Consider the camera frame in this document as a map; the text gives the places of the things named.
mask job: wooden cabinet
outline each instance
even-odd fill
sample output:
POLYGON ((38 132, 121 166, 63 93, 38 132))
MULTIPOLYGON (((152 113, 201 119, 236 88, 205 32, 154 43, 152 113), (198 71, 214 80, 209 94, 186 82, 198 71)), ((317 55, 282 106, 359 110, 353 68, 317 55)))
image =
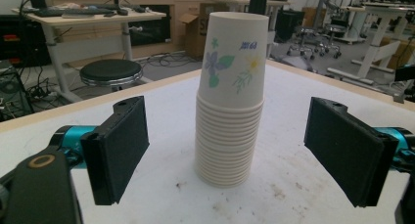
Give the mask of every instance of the wooden cabinet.
MULTIPOLYGON (((125 0, 130 4, 137 5, 169 5, 170 6, 170 34, 171 42, 159 43, 151 45, 141 45, 133 47, 133 57, 142 58, 151 56, 158 53, 169 53, 174 51, 183 50, 184 48, 184 36, 185 36, 185 24, 180 22, 179 19, 183 14, 198 14, 200 3, 203 0, 125 0)), ((53 5, 59 5, 63 3, 112 3, 113 0, 51 0, 53 5)), ((71 41, 73 39, 89 39, 93 37, 105 36, 112 33, 119 32, 119 27, 116 26, 94 26, 72 29, 62 35, 62 40, 71 41)))

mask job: stack of paper cups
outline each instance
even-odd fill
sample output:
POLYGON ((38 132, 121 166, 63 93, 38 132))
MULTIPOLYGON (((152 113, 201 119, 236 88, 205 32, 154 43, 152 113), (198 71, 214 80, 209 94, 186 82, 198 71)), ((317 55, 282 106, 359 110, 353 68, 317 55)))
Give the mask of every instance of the stack of paper cups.
POLYGON ((263 106, 268 17, 211 13, 196 105, 195 166, 219 187, 250 174, 263 106))

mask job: stool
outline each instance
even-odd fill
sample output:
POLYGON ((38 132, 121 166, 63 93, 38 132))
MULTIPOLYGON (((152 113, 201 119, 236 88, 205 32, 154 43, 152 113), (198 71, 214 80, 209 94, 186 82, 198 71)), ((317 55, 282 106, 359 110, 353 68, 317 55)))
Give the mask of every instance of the stool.
POLYGON ((335 36, 336 33, 342 33, 346 31, 346 28, 344 26, 341 25, 335 25, 335 24, 326 24, 325 26, 326 31, 328 31, 330 34, 330 39, 329 42, 327 44, 324 44, 323 49, 320 51, 320 56, 324 56, 325 53, 329 53, 330 49, 334 49, 336 51, 334 58, 338 58, 342 52, 340 52, 340 46, 339 45, 335 45, 333 43, 333 38, 335 36))
POLYGON ((101 60, 84 66, 79 75, 86 85, 111 86, 113 91, 118 91, 122 84, 141 78, 143 70, 139 64, 128 60, 101 60))
POLYGON ((311 52, 310 59, 314 60, 313 49, 305 46, 305 37, 308 35, 315 35, 315 30, 312 27, 298 26, 296 28, 297 36, 300 37, 300 43, 291 45, 287 51, 287 55, 290 56, 292 51, 300 51, 300 55, 306 58, 306 53, 311 52))

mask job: floor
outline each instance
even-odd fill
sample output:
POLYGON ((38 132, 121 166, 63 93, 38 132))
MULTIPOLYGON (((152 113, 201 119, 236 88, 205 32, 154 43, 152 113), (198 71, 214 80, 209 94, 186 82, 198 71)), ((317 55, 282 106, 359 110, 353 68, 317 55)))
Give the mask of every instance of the floor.
MULTIPOLYGON (((372 35, 373 32, 369 31, 367 33, 367 40, 370 40, 372 35)), ((359 65, 352 64, 351 60, 362 60, 369 46, 369 42, 355 42, 351 45, 335 40, 334 43, 340 45, 342 51, 342 55, 337 59, 334 58, 334 53, 326 54, 323 57, 316 54, 314 60, 300 58, 299 54, 296 54, 296 52, 293 52, 290 57, 300 60, 302 64, 312 67, 319 74, 329 75, 337 79, 342 79, 342 77, 328 72, 328 67, 338 68, 349 73, 357 73, 359 65)), ((271 57, 275 59, 286 57, 287 51, 292 44, 293 40, 275 44, 271 52, 271 57)), ((184 52, 157 55, 138 60, 137 62, 142 65, 144 76, 154 81, 196 70, 202 66, 202 60, 194 60, 189 58, 184 52)), ((111 88, 85 86, 80 81, 78 74, 79 70, 79 67, 65 67, 65 74, 69 83, 69 89, 82 99, 90 99, 111 92, 111 88)), ((51 66, 29 67, 24 69, 22 81, 26 89, 33 90, 36 89, 36 87, 39 87, 44 89, 46 92, 52 92, 46 97, 35 98, 33 100, 32 104, 36 112, 45 111, 67 104, 65 100, 53 93, 53 86, 57 85, 57 80, 54 76, 55 73, 51 66)), ((393 74, 371 69, 368 73, 368 78, 375 80, 375 84, 373 86, 366 86, 367 88, 372 88, 376 91, 384 92, 389 95, 403 91, 402 83, 394 83, 392 81, 393 74)))

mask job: paper cup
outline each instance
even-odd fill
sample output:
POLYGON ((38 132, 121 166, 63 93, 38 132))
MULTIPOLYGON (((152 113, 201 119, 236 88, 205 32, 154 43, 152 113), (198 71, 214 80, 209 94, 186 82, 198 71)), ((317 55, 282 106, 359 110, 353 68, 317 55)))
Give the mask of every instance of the paper cup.
POLYGON ((200 96, 229 109, 263 101, 268 17, 234 12, 209 15, 200 96))

